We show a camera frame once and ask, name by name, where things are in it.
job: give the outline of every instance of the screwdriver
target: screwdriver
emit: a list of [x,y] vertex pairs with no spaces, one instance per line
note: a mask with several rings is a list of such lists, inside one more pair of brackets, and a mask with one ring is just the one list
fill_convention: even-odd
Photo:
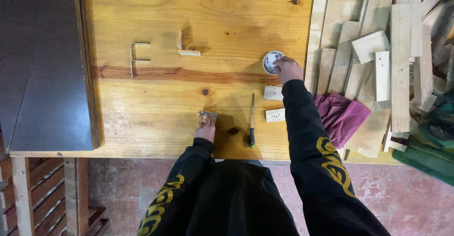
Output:
[[251,128],[249,129],[250,130],[250,134],[249,134],[249,147],[253,148],[254,147],[254,144],[255,144],[255,137],[254,137],[254,127],[253,127],[253,124],[254,124],[254,93],[253,93],[253,119],[251,121]]

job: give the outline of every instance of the purple cloth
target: purple cloth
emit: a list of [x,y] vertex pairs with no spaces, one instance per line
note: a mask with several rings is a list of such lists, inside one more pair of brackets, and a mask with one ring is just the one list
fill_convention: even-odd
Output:
[[371,111],[363,104],[334,92],[329,96],[315,95],[314,103],[320,113],[326,133],[337,149],[347,143],[371,114]]

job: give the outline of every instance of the screwdriver handle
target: screwdriver handle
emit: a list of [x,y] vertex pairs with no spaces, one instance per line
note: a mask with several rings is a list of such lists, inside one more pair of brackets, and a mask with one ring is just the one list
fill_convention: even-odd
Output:
[[249,130],[251,131],[249,134],[249,147],[253,148],[255,144],[254,128],[250,128]]

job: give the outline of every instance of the gold print on sleeve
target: gold print on sleeve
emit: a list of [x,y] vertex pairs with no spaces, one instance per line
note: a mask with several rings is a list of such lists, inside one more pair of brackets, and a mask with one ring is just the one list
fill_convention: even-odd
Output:
[[348,196],[356,198],[355,195],[348,190],[351,185],[350,176],[341,163],[341,156],[336,152],[336,148],[331,144],[329,138],[320,137],[317,140],[317,150],[321,152],[326,159],[330,160],[329,162],[323,163],[321,166],[329,171],[333,179],[342,186],[344,192]]
[[147,236],[153,233],[154,230],[156,230],[156,227],[161,222],[161,216],[165,212],[165,209],[164,207],[162,207],[162,205],[165,203],[170,203],[172,201],[172,190],[180,188],[180,185],[184,182],[184,176],[179,174],[171,181],[172,182],[168,182],[164,184],[164,186],[162,186],[161,190],[159,190],[159,193],[156,195],[156,198],[145,211],[142,222],[140,223],[139,230],[137,231],[137,236]]

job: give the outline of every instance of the black sweatshirt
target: black sweatshirt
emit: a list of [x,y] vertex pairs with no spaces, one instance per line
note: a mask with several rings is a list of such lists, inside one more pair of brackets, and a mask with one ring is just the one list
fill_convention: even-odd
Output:
[[[354,195],[347,170],[301,80],[282,88],[290,169],[311,235],[389,235]],[[195,138],[145,211],[137,235],[298,235],[270,170],[215,163]]]

